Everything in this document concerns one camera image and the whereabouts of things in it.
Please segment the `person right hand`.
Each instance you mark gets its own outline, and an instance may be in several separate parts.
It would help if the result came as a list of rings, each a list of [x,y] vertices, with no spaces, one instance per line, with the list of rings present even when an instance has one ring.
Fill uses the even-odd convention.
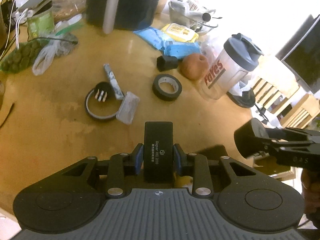
[[[301,174],[302,196],[304,199],[304,213],[319,228],[319,218],[315,213],[319,209],[319,172],[303,169]]]

